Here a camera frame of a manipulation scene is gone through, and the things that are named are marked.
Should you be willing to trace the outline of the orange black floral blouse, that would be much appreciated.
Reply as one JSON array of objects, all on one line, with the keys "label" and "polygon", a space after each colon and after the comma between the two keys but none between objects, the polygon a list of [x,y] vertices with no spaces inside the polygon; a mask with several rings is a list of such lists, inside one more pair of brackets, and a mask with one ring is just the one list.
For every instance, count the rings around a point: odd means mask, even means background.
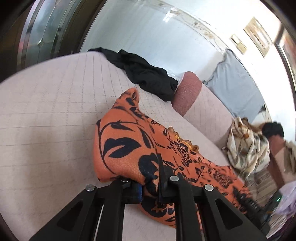
[{"label": "orange black floral blouse", "polygon": [[137,181],[144,187],[141,208],[156,221],[175,226],[173,204],[158,202],[159,166],[181,174],[194,186],[211,184],[237,209],[241,205],[234,189],[250,196],[247,186],[233,169],[203,157],[199,148],[172,128],[156,122],[139,109],[139,93],[126,90],[95,127],[93,160],[101,182],[118,177]]}]

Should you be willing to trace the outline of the black clothes pile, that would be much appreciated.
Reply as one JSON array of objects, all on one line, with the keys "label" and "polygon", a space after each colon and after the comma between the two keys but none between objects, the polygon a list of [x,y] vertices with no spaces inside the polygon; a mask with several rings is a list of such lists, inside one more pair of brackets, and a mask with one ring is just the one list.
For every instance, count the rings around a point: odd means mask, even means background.
[{"label": "black clothes pile", "polygon": [[156,95],[163,101],[173,100],[178,82],[168,76],[165,69],[152,66],[144,58],[123,49],[115,52],[99,47],[89,51],[102,53],[110,63],[124,70],[129,80],[144,91]]}]

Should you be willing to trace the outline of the floral cream blanket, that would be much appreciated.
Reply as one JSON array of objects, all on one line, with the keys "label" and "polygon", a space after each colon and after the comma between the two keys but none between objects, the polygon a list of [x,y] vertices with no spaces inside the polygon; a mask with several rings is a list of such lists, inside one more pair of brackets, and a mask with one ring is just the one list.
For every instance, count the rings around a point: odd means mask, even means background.
[{"label": "floral cream blanket", "polygon": [[243,180],[267,168],[270,162],[268,139],[247,118],[234,118],[222,151]]}]

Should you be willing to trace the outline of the striped sofa cushion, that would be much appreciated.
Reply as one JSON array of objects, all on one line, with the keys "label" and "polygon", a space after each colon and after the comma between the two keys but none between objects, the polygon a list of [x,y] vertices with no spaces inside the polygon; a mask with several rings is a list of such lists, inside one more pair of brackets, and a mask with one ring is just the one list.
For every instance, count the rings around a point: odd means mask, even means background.
[{"label": "striped sofa cushion", "polygon": [[265,206],[270,197],[284,185],[284,181],[280,173],[265,168],[260,172],[250,174],[245,184],[250,190],[252,198],[260,206]]}]

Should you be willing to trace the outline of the pink quilted mattress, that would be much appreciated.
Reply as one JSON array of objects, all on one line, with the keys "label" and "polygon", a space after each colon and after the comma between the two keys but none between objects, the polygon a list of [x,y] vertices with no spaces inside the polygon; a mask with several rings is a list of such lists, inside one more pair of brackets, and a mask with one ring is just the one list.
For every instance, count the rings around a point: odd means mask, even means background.
[{"label": "pink quilted mattress", "polygon": [[1,83],[1,215],[18,240],[98,184],[95,124],[132,86],[97,52],[56,58]]}]

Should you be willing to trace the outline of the black garment on sofa back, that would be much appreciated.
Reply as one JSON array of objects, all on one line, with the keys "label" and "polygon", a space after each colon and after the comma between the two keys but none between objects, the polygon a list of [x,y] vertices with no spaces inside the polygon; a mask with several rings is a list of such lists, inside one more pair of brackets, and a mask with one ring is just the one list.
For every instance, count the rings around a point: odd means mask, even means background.
[{"label": "black garment on sofa back", "polygon": [[285,137],[282,125],[276,121],[265,123],[262,127],[262,133],[267,138],[272,136],[280,136],[281,138]]}]

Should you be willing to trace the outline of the beige towel on sofa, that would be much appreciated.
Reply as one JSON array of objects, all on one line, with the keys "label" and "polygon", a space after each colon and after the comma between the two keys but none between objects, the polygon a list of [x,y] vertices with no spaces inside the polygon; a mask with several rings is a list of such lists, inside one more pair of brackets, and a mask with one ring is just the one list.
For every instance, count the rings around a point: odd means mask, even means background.
[{"label": "beige towel on sofa", "polygon": [[284,165],[285,171],[295,174],[296,172],[296,146],[295,142],[285,142],[284,151]]}]

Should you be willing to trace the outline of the grey pillow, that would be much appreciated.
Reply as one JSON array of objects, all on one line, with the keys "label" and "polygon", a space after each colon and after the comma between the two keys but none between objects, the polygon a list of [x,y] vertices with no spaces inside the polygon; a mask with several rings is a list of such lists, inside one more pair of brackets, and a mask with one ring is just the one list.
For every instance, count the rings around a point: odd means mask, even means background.
[{"label": "grey pillow", "polygon": [[254,121],[264,99],[241,61],[227,49],[223,61],[219,62],[206,85],[225,105],[234,117]]}]

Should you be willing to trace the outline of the brown door with stained glass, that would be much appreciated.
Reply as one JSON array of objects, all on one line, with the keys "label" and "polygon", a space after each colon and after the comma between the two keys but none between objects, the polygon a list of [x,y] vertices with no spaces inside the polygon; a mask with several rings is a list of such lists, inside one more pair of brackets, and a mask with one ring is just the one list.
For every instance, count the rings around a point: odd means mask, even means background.
[{"label": "brown door with stained glass", "polygon": [[1,1],[1,80],[79,53],[105,1]]}]

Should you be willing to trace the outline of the large framed picture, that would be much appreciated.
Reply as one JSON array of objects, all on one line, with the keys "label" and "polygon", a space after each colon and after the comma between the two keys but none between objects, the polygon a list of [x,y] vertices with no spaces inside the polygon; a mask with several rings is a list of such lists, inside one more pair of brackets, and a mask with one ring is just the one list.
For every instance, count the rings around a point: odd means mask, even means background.
[{"label": "large framed picture", "polygon": [[295,93],[295,43],[283,24],[280,25],[274,45],[286,69],[292,92]]}]

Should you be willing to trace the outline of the beige wall switch panel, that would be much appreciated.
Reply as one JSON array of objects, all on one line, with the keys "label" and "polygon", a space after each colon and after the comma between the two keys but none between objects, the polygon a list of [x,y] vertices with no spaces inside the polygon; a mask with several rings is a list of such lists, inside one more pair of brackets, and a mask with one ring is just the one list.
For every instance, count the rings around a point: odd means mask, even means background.
[{"label": "beige wall switch panel", "polygon": [[245,54],[247,47],[243,44],[243,42],[236,35],[232,35],[230,39],[235,44],[239,52],[241,54]]}]

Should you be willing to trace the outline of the framed wall notice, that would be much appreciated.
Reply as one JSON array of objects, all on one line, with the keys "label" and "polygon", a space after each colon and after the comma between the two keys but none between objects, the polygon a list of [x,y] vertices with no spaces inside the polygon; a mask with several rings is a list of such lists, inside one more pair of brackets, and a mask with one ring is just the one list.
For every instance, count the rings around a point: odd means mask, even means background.
[{"label": "framed wall notice", "polygon": [[253,17],[243,30],[250,37],[262,56],[265,57],[273,42],[260,22]]}]

